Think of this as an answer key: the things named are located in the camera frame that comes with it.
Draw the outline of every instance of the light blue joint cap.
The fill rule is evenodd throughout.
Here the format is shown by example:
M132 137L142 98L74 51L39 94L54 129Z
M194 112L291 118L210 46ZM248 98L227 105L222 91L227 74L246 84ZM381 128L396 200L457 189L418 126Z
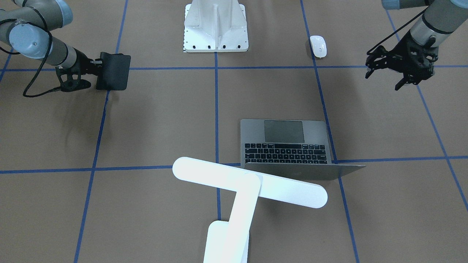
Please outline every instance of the light blue joint cap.
M450 0L454 5L468 9L468 0Z
M49 35L44 30L30 24L19 24L13 27L9 40L16 51L34 59L44 58L49 45Z
M62 11L63 23L62 27L70 24L73 21L72 9L63 0L55 0Z
M400 0L382 0L382 6L386 10L400 9Z

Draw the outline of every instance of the open laptop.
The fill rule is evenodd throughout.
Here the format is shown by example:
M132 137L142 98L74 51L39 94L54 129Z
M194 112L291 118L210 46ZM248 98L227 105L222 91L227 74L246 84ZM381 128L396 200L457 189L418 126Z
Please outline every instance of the open laptop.
M331 163L323 121L241 120L241 168L296 180L335 180L365 167Z

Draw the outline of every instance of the laptop keyboard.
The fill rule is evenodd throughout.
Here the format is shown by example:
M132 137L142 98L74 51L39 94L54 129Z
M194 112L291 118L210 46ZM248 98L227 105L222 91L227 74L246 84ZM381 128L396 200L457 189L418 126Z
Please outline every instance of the laptop keyboard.
M246 143L245 162L327 164L325 145Z

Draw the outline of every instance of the white stand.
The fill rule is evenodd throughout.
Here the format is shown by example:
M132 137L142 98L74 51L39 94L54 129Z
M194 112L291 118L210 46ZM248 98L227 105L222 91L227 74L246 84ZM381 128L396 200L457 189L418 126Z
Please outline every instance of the white stand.
M326 190L317 184L188 157L177 159L172 172L180 180L237 192L229 222L217 220L208 228L204 263L247 262L258 197L312 208L320 208L328 200Z
M237 0L193 0L185 7L186 52L243 52L249 49L245 7Z

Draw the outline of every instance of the computer mouse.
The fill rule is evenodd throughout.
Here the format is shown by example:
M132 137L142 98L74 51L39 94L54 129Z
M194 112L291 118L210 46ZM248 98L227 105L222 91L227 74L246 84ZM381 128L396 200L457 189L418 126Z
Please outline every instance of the computer mouse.
M310 44L312 45L312 51L316 57L323 58L327 55L327 45L322 36L311 36Z

